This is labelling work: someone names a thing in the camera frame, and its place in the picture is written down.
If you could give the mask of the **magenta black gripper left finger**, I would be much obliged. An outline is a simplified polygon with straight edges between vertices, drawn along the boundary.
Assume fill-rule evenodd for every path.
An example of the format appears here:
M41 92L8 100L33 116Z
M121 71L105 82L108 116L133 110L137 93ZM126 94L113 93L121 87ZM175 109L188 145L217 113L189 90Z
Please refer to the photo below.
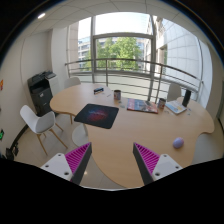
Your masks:
M79 185L91 154L92 144L87 143L67 154L57 153L42 166L42 169Z

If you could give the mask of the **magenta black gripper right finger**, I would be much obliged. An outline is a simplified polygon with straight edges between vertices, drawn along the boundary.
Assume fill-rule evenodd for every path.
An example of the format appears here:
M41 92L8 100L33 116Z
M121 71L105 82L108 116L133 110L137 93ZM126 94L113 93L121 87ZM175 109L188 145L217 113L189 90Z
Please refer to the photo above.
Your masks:
M133 154L145 185L182 169L168 154L159 155L138 143L133 144Z

